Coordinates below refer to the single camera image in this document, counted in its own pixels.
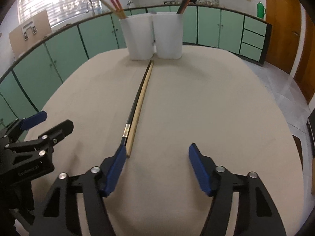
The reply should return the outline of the black chopstick silver band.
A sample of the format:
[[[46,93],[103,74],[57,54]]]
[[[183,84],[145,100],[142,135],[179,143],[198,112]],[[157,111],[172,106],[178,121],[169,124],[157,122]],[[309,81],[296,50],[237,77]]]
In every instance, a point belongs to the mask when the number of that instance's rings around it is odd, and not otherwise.
[[[140,83],[140,86],[138,88],[137,94],[135,96],[135,99],[133,101],[133,104],[132,104],[132,107],[131,107],[131,110],[130,110],[130,113],[129,113],[129,117],[128,117],[127,122],[125,124],[125,128],[124,128],[124,132],[123,132],[123,135],[122,135],[122,138],[121,138],[120,145],[123,145],[123,146],[127,145],[127,140],[128,140],[128,137],[129,137],[129,132],[130,132],[130,128],[131,128],[131,125],[132,125],[132,121],[133,121],[133,118],[134,118],[134,115],[135,115],[135,112],[136,112],[136,107],[137,107],[137,104],[138,104],[140,93],[142,91],[142,88],[143,88],[146,76],[148,74],[148,71],[149,71],[150,66],[152,65],[152,63],[153,63],[153,60],[150,60],[149,63],[148,63],[148,66],[146,68],[146,71],[144,73],[144,76],[142,78],[142,81]]]

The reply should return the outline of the plain bamboo chopstick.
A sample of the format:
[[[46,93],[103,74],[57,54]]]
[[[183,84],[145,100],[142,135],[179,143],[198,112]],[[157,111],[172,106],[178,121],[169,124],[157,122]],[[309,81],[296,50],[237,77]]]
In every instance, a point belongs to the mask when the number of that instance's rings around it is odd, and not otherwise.
[[[144,85],[143,85],[143,88],[142,88],[142,91],[140,93],[140,97],[139,97],[138,104],[137,104],[137,107],[136,107],[136,112],[135,112],[135,115],[134,115],[134,118],[133,118],[133,121],[132,121],[132,125],[131,125],[131,128],[130,128],[129,137],[128,137],[128,140],[127,140],[127,145],[125,146],[128,158],[131,156],[132,147],[133,147],[133,143],[134,143],[134,137],[135,137],[135,134],[136,134],[137,125],[138,125],[138,121],[139,121],[139,118],[140,118],[140,113],[141,113],[141,110],[142,110],[144,97],[145,97],[145,93],[146,93],[146,89],[147,89],[147,86],[148,86],[148,82],[149,82],[149,79],[150,79],[150,76],[151,76],[151,73],[152,73],[153,65],[154,65],[154,60],[153,60],[152,65],[150,66],[150,69],[148,71],[148,74],[146,76],[146,79],[145,79],[145,82],[144,82]]]

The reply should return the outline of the red orange patterned chopstick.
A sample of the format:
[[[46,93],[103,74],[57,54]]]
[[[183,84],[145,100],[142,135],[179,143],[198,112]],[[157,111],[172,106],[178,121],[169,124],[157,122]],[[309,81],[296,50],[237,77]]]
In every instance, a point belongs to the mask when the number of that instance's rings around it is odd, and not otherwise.
[[[125,15],[125,12],[123,10],[123,7],[119,0],[110,0],[112,6],[109,6],[108,8],[116,14],[120,19],[125,19],[127,16]]]

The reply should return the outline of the green lower kitchen cabinets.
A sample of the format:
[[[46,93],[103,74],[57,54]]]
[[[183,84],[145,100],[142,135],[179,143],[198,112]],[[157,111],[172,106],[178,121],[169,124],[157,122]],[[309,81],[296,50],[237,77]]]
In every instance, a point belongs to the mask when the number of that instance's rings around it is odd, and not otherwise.
[[[190,5],[183,15],[183,43],[230,51],[262,65],[271,24],[247,14]],[[1,126],[39,112],[63,82],[99,53],[124,49],[119,20],[95,16],[57,31],[23,54],[1,77]]]

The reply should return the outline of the cardboard board on counter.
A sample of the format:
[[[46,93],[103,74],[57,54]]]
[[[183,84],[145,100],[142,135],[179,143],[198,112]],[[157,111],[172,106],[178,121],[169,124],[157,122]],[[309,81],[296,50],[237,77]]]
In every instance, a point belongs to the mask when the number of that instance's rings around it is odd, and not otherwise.
[[[26,20],[8,35],[14,57],[17,59],[51,33],[47,10]]]

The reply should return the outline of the sink faucet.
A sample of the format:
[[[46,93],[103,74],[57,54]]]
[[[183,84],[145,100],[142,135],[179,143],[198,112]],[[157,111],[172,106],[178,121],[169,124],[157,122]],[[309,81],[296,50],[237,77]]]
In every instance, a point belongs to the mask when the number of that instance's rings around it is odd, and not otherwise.
[[[94,10],[94,5],[92,3],[92,0],[88,0],[86,4],[86,13],[91,13],[91,15],[94,17],[95,16],[95,10]]]

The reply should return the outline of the left white holder cup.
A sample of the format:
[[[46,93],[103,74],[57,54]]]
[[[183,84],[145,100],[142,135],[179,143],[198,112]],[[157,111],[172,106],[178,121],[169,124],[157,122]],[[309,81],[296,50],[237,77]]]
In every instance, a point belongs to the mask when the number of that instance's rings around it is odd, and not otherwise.
[[[152,14],[144,13],[120,20],[131,60],[148,60],[154,55]]]

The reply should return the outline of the white holder cup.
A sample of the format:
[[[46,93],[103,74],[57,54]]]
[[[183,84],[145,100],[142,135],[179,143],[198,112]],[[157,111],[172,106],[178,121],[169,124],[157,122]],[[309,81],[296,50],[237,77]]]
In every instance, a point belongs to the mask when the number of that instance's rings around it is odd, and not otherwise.
[[[152,18],[157,56],[167,60],[180,59],[183,47],[183,15],[176,12],[157,12]]]
[[[120,20],[131,60],[148,60],[154,55],[152,14],[144,13]]]

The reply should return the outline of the bamboo chopstick in cup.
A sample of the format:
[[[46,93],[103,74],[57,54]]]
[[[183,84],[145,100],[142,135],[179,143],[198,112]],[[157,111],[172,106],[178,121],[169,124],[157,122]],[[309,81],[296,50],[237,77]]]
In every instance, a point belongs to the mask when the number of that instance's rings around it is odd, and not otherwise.
[[[119,19],[126,19],[127,16],[125,15],[125,12],[123,9],[114,9],[109,3],[107,3],[105,0],[98,0],[103,5],[105,5],[112,13],[114,13]]]

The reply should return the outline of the right white holder cup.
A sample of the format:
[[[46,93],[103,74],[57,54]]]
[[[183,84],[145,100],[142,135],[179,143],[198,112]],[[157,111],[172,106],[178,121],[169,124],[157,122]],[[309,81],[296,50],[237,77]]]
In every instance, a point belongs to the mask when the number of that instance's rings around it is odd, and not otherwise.
[[[157,12],[152,18],[157,56],[167,60],[180,59],[183,47],[183,15],[176,12]]]

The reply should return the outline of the green thermos bottle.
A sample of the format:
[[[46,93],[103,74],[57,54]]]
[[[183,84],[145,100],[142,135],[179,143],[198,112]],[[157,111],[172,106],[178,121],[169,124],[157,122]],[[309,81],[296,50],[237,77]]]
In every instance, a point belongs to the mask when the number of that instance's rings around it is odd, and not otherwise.
[[[266,8],[261,1],[257,3],[257,18],[264,19],[266,15]]]

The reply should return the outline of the left wooden door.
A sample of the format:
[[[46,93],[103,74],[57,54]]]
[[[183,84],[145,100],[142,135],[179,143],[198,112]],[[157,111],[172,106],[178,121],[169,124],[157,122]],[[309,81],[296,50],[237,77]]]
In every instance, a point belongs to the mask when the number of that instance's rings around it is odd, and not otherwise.
[[[272,25],[266,61],[290,73],[296,58],[301,31],[298,0],[266,0],[266,22]]]

